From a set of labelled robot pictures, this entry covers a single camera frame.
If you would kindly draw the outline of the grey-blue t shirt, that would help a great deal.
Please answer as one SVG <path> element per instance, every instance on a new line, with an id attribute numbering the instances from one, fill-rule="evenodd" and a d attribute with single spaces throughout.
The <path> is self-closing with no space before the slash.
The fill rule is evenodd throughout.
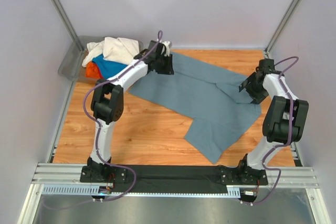
<path id="1" fill-rule="evenodd" d="M 148 73 L 129 92 L 193 120 L 184 138 L 211 163 L 236 143 L 261 115 L 239 85 L 246 76 L 182 54 L 173 75 Z"/>

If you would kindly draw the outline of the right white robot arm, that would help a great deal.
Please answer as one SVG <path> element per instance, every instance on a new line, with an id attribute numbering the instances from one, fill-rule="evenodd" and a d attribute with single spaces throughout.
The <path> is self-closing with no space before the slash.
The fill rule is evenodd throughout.
<path id="1" fill-rule="evenodd" d="M 299 99 L 286 84 L 285 72 L 276 70 L 272 59 L 262 59 L 259 65 L 239 86 L 246 90 L 253 104 L 260 104 L 266 97 L 271 104 L 262 125 L 262 139 L 257 147 L 239 161 L 237 179 L 250 183 L 261 178 L 269 161 L 282 148 L 301 140 L 309 109 L 309 103 Z"/>

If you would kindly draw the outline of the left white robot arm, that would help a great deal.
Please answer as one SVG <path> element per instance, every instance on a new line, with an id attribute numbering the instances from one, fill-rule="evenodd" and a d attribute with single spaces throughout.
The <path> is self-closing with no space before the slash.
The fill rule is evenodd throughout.
<path id="1" fill-rule="evenodd" d="M 171 42 L 151 41 L 148 49 L 137 54 L 121 72 L 107 79 L 99 79 L 92 89 L 91 110 L 96 129 L 94 147 L 83 167 L 82 174 L 99 183 L 110 178 L 111 141 L 116 122 L 124 109 L 124 93 L 149 72 L 173 75 Z"/>

